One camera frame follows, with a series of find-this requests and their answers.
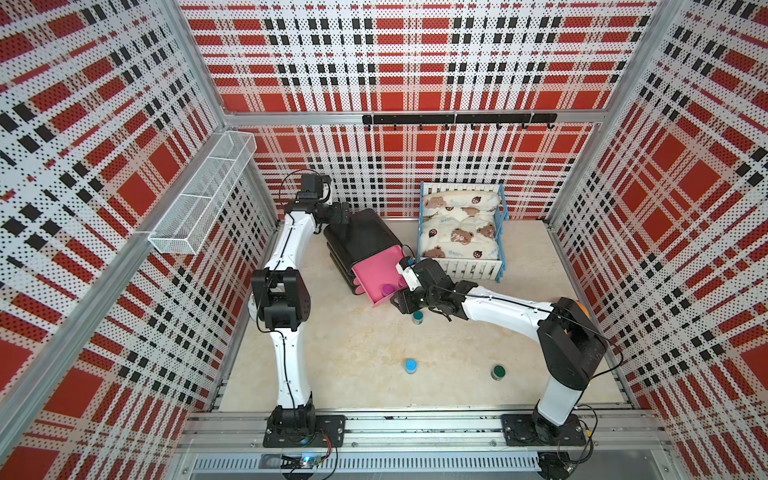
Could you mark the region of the blue white doll bed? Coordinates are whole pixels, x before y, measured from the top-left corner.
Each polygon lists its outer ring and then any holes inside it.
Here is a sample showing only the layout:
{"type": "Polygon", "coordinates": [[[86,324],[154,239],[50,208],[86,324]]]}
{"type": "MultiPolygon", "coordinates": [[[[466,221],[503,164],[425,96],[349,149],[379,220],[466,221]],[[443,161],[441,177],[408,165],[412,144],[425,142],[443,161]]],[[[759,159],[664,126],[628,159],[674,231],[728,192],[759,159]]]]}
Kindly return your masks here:
{"type": "Polygon", "coordinates": [[[423,182],[419,207],[420,259],[436,260],[452,278],[501,281],[509,219],[501,184],[423,182]]]}

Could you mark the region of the light blue paint can front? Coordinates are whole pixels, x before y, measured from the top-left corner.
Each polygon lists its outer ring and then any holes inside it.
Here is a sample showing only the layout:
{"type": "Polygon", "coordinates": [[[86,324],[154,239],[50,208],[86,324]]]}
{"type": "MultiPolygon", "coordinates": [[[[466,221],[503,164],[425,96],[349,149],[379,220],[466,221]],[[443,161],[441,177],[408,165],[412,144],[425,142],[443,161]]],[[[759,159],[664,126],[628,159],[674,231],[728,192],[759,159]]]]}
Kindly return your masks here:
{"type": "Polygon", "coordinates": [[[407,374],[414,374],[418,370],[418,362],[415,359],[407,359],[404,363],[404,369],[407,374]]]}

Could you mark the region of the orange plush whale toy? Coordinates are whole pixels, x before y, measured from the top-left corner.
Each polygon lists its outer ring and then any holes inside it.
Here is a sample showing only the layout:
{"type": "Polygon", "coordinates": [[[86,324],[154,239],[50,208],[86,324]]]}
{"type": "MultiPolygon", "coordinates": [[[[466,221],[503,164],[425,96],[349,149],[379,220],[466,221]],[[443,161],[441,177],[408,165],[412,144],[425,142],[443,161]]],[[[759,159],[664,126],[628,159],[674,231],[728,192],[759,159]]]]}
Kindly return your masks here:
{"type": "Polygon", "coordinates": [[[585,306],[583,303],[577,301],[576,302],[579,308],[583,311],[584,315],[586,315],[588,318],[591,317],[590,310],[585,306]]]}

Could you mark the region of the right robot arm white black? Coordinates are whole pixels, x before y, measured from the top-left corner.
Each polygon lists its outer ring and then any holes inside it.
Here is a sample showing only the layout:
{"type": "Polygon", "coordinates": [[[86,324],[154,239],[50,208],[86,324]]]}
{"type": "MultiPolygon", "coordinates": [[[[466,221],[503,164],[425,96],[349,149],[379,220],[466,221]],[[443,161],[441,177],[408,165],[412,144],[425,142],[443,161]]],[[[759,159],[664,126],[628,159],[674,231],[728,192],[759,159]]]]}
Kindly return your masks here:
{"type": "Polygon", "coordinates": [[[475,282],[455,282],[433,259],[415,262],[406,257],[396,269],[406,288],[394,294],[390,302],[401,313],[427,309],[448,320],[484,322],[521,334],[541,348],[549,379],[530,415],[502,417],[509,446],[588,443],[586,428],[574,409],[597,375],[609,341],[577,301],[565,297],[551,304],[527,301],[475,282]]]}

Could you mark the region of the bear print blanket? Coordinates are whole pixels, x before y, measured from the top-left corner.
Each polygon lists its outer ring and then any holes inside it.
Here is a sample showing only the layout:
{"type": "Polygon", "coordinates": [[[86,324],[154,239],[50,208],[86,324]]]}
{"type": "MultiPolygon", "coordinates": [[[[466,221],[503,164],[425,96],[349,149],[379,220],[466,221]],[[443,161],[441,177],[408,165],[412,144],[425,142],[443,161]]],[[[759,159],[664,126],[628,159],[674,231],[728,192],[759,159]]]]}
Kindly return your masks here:
{"type": "Polygon", "coordinates": [[[500,198],[491,191],[442,191],[422,200],[419,245],[427,258],[498,260],[495,214],[500,198]]]}

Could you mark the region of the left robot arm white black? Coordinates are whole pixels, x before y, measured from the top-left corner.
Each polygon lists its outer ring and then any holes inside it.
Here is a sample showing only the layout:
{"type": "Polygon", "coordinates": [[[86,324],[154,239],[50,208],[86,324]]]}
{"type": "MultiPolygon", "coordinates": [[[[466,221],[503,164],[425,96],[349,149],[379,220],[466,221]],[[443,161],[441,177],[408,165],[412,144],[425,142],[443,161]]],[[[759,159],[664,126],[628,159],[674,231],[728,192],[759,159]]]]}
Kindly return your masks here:
{"type": "Polygon", "coordinates": [[[248,309],[260,333],[270,337],[276,357],[278,394],[267,419],[265,448],[325,447],[343,443],[346,418],[319,415],[305,369],[303,325],[311,297],[300,272],[309,241],[322,225],[349,222],[346,202],[295,201],[286,206],[277,243],[264,267],[251,276],[248,309]]]}

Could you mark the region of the black pink drawer cabinet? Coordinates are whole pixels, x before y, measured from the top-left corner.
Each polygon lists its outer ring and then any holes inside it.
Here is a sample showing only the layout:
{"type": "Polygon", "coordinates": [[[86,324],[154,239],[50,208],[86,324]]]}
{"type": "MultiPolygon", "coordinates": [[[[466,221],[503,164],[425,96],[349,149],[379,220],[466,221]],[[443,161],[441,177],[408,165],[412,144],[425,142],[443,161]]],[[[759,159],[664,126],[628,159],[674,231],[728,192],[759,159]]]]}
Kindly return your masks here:
{"type": "Polygon", "coordinates": [[[402,243],[372,209],[353,214],[346,225],[330,225],[324,231],[330,257],[354,295],[352,267],[359,261],[402,243]]]}

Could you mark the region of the black wall hook rail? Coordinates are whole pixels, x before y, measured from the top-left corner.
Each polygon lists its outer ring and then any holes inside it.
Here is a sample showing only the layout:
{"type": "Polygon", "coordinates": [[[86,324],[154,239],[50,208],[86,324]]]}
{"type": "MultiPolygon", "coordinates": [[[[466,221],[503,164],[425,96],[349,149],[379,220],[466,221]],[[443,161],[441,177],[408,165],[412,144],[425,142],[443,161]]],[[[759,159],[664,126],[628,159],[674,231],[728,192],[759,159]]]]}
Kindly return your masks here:
{"type": "Polygon", "coordinates": [[[506,114],[366,114],[364,125],[519,125],[542,124],[551,127],[558,120],[557,113],[506,113],[506,114]]]}

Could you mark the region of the aluminium mounting rail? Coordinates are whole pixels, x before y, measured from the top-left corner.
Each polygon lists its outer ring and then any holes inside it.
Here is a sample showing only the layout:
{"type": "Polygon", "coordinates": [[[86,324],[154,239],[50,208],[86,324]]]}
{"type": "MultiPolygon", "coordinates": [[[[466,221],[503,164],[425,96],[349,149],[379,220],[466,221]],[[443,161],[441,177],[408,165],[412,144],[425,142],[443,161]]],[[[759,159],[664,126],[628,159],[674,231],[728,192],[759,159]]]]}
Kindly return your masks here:
{"type": "MultiPolygon", "coordinates": [[[[575,451],[580,446],[549,445],[502,424],[503,410],[343,411],[342,426],[323,429],[315,440],[342,439],[341,453],[575,451]]],[[[590,430],[600,450],[663,450],[671,440],[648,410],[580,409],[581,431],[590,430]]],[[[195,414],[183,428],[177,449],[192,453],[261,452],[267,432],[265,413],[195,414]]]]}

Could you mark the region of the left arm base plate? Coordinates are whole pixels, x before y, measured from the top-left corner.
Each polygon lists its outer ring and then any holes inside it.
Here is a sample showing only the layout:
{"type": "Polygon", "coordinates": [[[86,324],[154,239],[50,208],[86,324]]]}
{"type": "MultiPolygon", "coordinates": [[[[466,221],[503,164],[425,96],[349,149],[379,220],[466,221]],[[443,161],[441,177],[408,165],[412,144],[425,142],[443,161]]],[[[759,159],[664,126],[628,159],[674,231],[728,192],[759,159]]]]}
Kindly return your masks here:
{"type": "Polygon", "coordinates": [[[341,447],[347,418],[344,415],[309,416],[293,410],[273,412],[267,419],[264,448],[341,447]]]}

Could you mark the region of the pink top drawer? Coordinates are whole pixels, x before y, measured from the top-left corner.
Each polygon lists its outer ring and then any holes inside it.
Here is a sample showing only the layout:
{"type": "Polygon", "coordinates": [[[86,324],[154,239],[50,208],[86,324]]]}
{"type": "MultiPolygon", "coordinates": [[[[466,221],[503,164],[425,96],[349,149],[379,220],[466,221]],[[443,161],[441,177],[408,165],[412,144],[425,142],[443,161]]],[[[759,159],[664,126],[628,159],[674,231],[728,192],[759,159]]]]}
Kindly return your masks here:
{"type": "Polygon", "coordinates": [[[357,262],[352,267],[354,275],[353,287],[356,294],[365,294],[376,307],[386,302],[396,292],[406,288],[402,276],[396,266],[404,257],[399,245],[379,252],[369,258],[357,262]],[[390,284],[395,288],[392,295],[384,295],[382,287],[390,284]]]}

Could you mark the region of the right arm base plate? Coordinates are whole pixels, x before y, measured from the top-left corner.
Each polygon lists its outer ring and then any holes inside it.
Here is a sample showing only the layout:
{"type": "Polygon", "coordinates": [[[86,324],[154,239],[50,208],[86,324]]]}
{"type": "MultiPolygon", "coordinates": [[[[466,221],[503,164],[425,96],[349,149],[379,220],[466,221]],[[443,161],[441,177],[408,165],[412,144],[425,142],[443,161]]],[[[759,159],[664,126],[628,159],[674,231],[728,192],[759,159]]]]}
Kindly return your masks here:
{"type": "Polygon", "coordinates": [[[538,415],[504,414],[502,433],[507,446],[585,446],[585,428],[577,415],[570,414],[565,423],[556,426],[538,415]]]}

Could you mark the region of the dark green paint can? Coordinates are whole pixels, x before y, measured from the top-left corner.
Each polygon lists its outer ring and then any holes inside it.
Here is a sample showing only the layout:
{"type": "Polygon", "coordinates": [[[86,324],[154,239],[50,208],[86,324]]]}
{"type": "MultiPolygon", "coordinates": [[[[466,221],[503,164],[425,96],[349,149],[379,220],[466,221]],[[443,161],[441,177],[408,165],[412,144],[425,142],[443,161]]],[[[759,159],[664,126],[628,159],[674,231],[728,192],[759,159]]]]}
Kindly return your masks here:
{"type": "Polygon", "coordinates": [[[506,376],[506,369],[502,365],[495,365],[491,370],[491,377],[495,381],[500,381],[506,376]]]}

